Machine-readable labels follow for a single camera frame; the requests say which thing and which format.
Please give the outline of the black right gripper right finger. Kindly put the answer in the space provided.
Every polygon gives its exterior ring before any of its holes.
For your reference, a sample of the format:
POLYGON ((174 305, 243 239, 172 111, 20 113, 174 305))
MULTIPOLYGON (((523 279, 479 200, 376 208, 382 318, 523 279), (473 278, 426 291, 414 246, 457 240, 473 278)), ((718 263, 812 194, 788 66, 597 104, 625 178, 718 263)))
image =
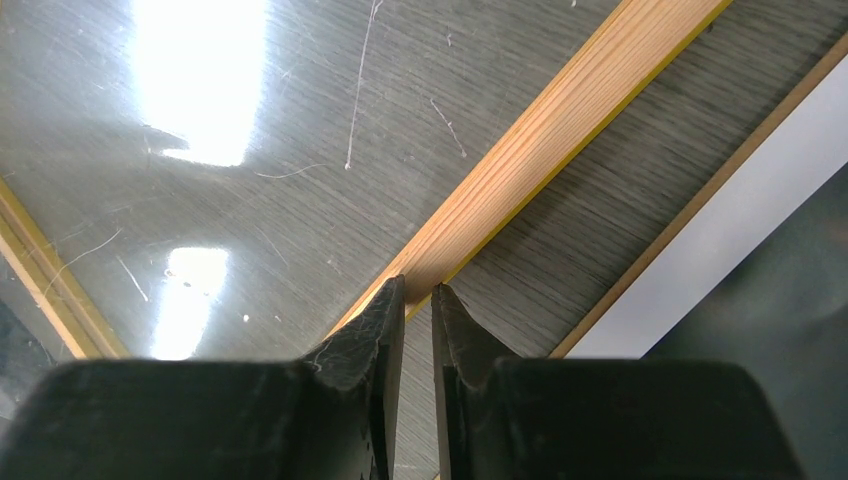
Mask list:
POLYGON ((431 296, 444 479, 800 479, 762 389, 691 360, 523 358, 431 296))

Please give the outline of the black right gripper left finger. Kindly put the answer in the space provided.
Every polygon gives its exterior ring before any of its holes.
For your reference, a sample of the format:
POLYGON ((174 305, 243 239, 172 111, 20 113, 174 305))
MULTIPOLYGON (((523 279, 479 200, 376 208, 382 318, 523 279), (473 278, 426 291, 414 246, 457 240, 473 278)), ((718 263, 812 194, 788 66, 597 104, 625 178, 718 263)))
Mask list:
POLYGON ((73 362, 1 441, 5 479, 389 479, 404 279, 293 360, 73 362))

